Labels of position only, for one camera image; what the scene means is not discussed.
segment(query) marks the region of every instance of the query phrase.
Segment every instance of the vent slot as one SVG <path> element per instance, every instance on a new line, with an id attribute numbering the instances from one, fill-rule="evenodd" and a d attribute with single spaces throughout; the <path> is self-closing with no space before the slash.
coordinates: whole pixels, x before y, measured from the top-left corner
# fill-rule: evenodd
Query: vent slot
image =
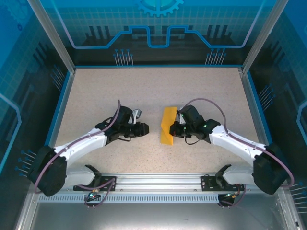
<path id="1" fill-rule="evenodd" d="M 86 194 L 39 195 L 39 203 L 83 203 Z M 93 203 L 99 203 L 102 197 Z M 105 203 L 218 203 L 215 194 L 109 194 Z"/>

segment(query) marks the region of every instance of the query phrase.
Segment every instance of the gray metal floor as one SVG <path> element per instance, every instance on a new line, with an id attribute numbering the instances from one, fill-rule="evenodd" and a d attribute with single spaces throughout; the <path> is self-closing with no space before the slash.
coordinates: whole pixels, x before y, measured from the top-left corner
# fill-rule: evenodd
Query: gray metal floor
<path id="1" fill-rule="evenodd" d="M 247 195 L 240 205 L 103 204 L 87 210 L 81 204 L 38 204 L 31 230 L 270 230 L 284 229 L 275 198 Z"/>

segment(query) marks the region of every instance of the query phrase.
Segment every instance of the enclosure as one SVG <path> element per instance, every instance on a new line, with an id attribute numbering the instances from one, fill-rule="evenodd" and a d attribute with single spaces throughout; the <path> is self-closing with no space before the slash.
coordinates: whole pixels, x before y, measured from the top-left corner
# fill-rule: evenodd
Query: enclosure
<path id="1" fill-rule="evenodd" d="M 0 0 L 0 228 L 305 229 L 306 10 L 301 0 Z M 247 185 L 240 205 L 217 205 L 228 192 L 204 192 L 201 177 L 247 162 L 205 141 L 160 141 L 164 109 L 200 97 L 234 133 L 278 145 L 294 185 L 274 195 Z M 24 156 L 86 134 L 117 99 L 150 131 L 73 164 L 117 178 L 104 204 L 88 210 L 73 187 L 35 194 Z M 213 105 L 193 105 L 223 123 Z"/>

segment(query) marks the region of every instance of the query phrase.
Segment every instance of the blue wall panel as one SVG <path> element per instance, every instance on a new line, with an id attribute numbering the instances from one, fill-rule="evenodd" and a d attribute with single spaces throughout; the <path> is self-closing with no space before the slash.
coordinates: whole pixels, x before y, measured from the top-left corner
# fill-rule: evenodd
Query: blue wall panel
<path id="1" fill-rule="evenodd" d="M 241 65 L 274 3 L 43 1 L 75 64 L 91 66 L 131 65 L 131 54 L 136 65 Z"/>
<path id="2" fill-rule="evenodd" d="M 304 183 L 307 183 L 306 11 L 306 1 L 289 0 L 250 69 L 272 140 L 281 147 L 296 181 Z"/>
<path id="3" fill-rule="evenodd" d="M 14 229 L 29 186 L 22 152 L 44 145 L 67 69 L 26 0 L 0 0 L 0 30 L 0 229 L 6 230 Z"/>

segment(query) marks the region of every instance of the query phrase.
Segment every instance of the metal pin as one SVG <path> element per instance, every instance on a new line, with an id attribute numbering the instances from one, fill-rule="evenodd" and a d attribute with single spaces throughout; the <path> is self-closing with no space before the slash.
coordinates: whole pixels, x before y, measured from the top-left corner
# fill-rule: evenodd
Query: metal pin
<path id="1" fill-rule="evenodd" d="M 24 159 L 25 159 L 26 161 L 31 161 L 31 162 L 33 162 L 33 160 L 29 159 L 28 157 L 25 157 Z"/>
<path id="2" fill-rule="evenodd" d="M 265 107 L 265 108 L 263 109 L 263 111 L 266 111 L 272 104 L 273 104 L 273 102 L 270 102 L 270 104 L 269 104 L 267 107 Z"/>
<path id="3" fill-rule="evenodd" d="M 274 99 L 274 97 L 276 97 L 276 94 L 274 94 L 273 95 L 273 97 L 270 99 L 270 100 L 268 100 L 267 102 L 266 102 L 266 104 L 265 105 L 263 105 L 262 107 L 264 108 L 267 104 L 269 104 L 269 102 L 271 101 L 271 100 L 273 100 Z"/>
<path id="4" fill-rule="evenodd" d="M 213 61 L 214 56 L 215 56 L 215 53 L 214 53 L 214 54 L 212 54 L 212 58 L 211 58 L 210 65 L 212 64 L 212 61 Z"/>
<path id="5" fill-rule="evenodd" d="M 123 65 L 123 59 L 121 58 L 121 54 L 119 54 L 119 57 L 120 57 L 121 66 L 124 66 Z"/>
<path id="6" fill-rule="evenodd" d="M 215 60 L 216 60 L 216 57 L 217 57 L 217 53 L 220 51 L 219 48 L 216 49 L 216 54 L 215 54 L 215 58 L 214 58 L 214 61 L 213 61 L 213 64 L 215 63 Z"/>
<path id="7" fill-rule="evenodd" d="M 263 97 L 260 98 L 260 103 L 263 103 L 263 101 L 265 101 L 265 99 L 267 99 L 267 97 L 270 97 L 270 96 L 271 96 L 270 92 L 267 92 L 266 96 L 263 96 Z"/>
<path id="8" fill-rule="evenodd" d="M 119 64 L 118 49 L 115 49 L 115 52 L 116 52 L 117 61 L 118 61 L 118 64 Z"/>
<path id="9" fill-rule="evenodd" d="M 15 167 L 15 170 L 16 170 L 16 171 L 17 171 L 17 170 L 20 170 L 20 171 L 22 171 L 22 172 L 28 173 L 28 171 L 23 170 L 23 169 L 20 169 L 20 168 L 18 168 L 17 166 Z"/>
<path id="10" fill-rule="evenodd" d="M 207 65 L 207 60 L 208 60 L 208 57 L 209 57 L 209 53 L 207 54 L 207 57 L 206 57 L 206 61 L 205 61 L 205 65 Z"/>
<path id="11" fill-rule="evenodd" d="M 221 59 L 222 59 L 222 56 L 223 56 L 223 53 L 224 53 L 225 50 L 226 50 L 225 48 L 222 49 L 222 54 L 221 54 L 221 56 L 220 56 L 219 64 L 220 64 L 220 61 L 221 61 Z"/>
<path id="12" fill-rule="evenodd" d="M 298 186 L 298 185 L 303 186 L 303 182 L 300 181 L 298 184 L 294 184 L 294 185 L 292 185 L 291 187 Z"/>
<path id="13" fill-rule="evenodd" d="M 24 164 L 21 166 L 23 169 L 30 169 L 29 167 L 25 166 Z"/>
<path id="14" fill-rule="evenodd" d="M 57 77 L 58 81 L 64 83 L 64 80 L 62 79 L 62 77 L 54 69 L 52 70 L 52 72 Z"/>
<path id="15" fill-rule="evenodd" d="M 291 194 L 292 196 L 295 196 L 295 195 L 300 195 L 300 194 L 303 194 L 303 195 L 307 195 L 307 192 L 306 192 L 306 190 L 304 190 L 303 192 L 301 192 L 301 193 L 295 193 L 295 194 Z"/>
<path id="16" fill-rule="evenodd" d="M 30 154 L 25 153 L 25 151 L 23 151 L 23 150 L 21 150 L 21 154 L 27 155 L 28 157 L 35 159 L 35 157 L 31 156 Z"/>
<path id="17" fill-rule="evenodd" d="M 60 68 L 56 65 L 54 65 L 54 67 L 56 68 L 56 70 L 58 71 L 58 73 L 62 76 L 63 79 L 65 79 L 64 74 L 62 73 L 62 71 L 60 70 Z"/>
<path id="18" fill-rule="evenodd" d="M 127 54 L 125 54 L 125 58 L 126 58 L 126 63 L 127 63 L 127 66 L 128 66 Z"/>
<path id="19" fill-rule="evenodd" d="M 261 92 L 258 94 L 258 96 L 260 96 L 265 91 L 265 89 L 267 89 L 267 88 L 268 88 L 268 85 L 265 85 L 263 90 L 261 90 Z"/>
<path id="20" fill-rule="evenodd" d="M 130 54 L 130 57 L 131 57 L 131 63 L 132 63 L 132 66 L 134 65 L 133 64 L 133 54 Z"/>
<path id="21" fill-rule="evenodd" d="M 265 98 L 265 96 L 268 96 L 268 94 L 270 94 L 270 91 L 267 90 L 261 96 L 259 96 L 259 100 L 262 101 Z"/>
<path id="22" fill-rule="evenodd" d="M 292 191 L 296 191 L 296 190 L 300 190 L 300 189 L 303 189 L 303 188 L 307 188 L 307 186 L 301 187 L 301 188 L 292 189 L 291 192 L 292 192 Z"/>
<path id="23" fill-rule="evenodd" d="M 52 83 L 56 86 L 56 88 L 61 92 L 60 87 L 56 84 L 56 82 L 53 80 Z"/>
<path id="24" fill-rule="evenodd" d="M 298 202 L 298 203 L 294 203 L 295 205 L 300 205 L 300 204 L 306 204 L 307 202 Z"/>
<path id="25" fill-rule="evenodd" d="M 124 58 L 124 49 L 120 49 L 121 50 L 121 53 L 122 53 L 122 55 L 123 55 L 123 59 L 124 59 L 124 66 L 126 65 L 126 63 L 125 63 L 125 58 Z"/>
<path id="26" fill-rule="evenodd" d="M 50 74 L 50 76 L 53 78 L 53 80 L 58 83 L 58 85 L 62 88 L 63 84 L 59 81 L 58 78 L 56 78 L 55 76 L 52 76 L 52 74 Z"/>
<path id="27" fill-rule="evenodd" d="M 62 76 L 60 75 L 60 73 L 58 71 L 55 71 L 54 69 L 52 70 L 54 72 L 54 74 L 58 77 L 58 79 L 64 83 L 64 79 L 62 78 Z"/>
<path id="28" fill-rule="evenodd" d="M 219 58 L 221 57 L 221 54 L 220 54 L 220 53 L 218 53 L 217 55 L 218 55 L 218 57 L 217 57 L 217 59 L 216 59 L 215 65 L 217 65 L 217 62 L 218 62 Z"/>
<path id="29" fill-rule="evenodd" d="M 262 90 L 261 93 L 259 93 L 258 97 L 261 97 L 271 86 L 272 84 L 270 83 L 264 91 Z"/>
<path id="30" fill-rule="evenodd" d="M 118 66 L 117 60 L 116 60 L 116 54 L 113 54 L 113 57 L 114 57 L 114 59 L 115 59 L 116 66 Z"/>
<path id="31" fill-rule="evenodd" d="M 31 166 L 31 164 L 29 164 L 28 162 L 25 162 L 25 161 L 21 160 L 21 158 L 18 158 L 18 162 L 22 162 L 22 163 L 25 163 L 25 164 L 28 164 L 28 165 Z"/>
<path id="32" fill-rule="evenodd" d="M 222 58 L 222 61 L 221 61 L 221 64 L 220 65 L 222 65 L 223 64 L 223 62 L 224 62 L 224 58 L 225 58 L 225 56 L 226 56 L 227 54 L 226 53 L 224 53 L 224 55 L 223 55 L 223 58 Z"/>
<path id="33" fill-rule="evenodd" d="M 61 91 L 62 86 L 56 80 L 53 79 L 52 83 Z"/>
<path id="34" fill-rule="evenodd" d="M 28 149 L 28 153 L 32 153 L 33 155 L 36 155 L 36 153 L 33 153 L 30 149 Z"/>
<path id="35" fill-rule="evenodd" d="M 261 102 L 261 106 L 263 107 L 263 105 L 266 104 L 271 98 L 272 96 L 268 96 L 268 98 L 265 99 L 265 101 Z"/>
<path id="36" fill-rule="evenodd" d="M 131 65 L 131 62 L 130 62 L 130 55 L 129 55 L 129 49 L 126 49 L 127 53 L 128 53 L 128 59 L 129 59 L 129 65 Z"/>
<path id="37" fill-rule="evenodd" d="M 307 196 L 305 196 L 305 197 L 295 198 L 295 199 L 293 199 L 293 200 L 299 200 L 299 199 L 304 199 L 304 198 L 307 198 Z"/>
<path id="38" fill-rule="evenodd" d="M 214 49 L 212 48 L 211 49 L 211 53 L 210 53 L 210 56 L 209 56 L 209 61 L 210 61 L 210 58 L 211 58 L 211 55 L 212 55 L 212 52 L 214 51 Z"/>

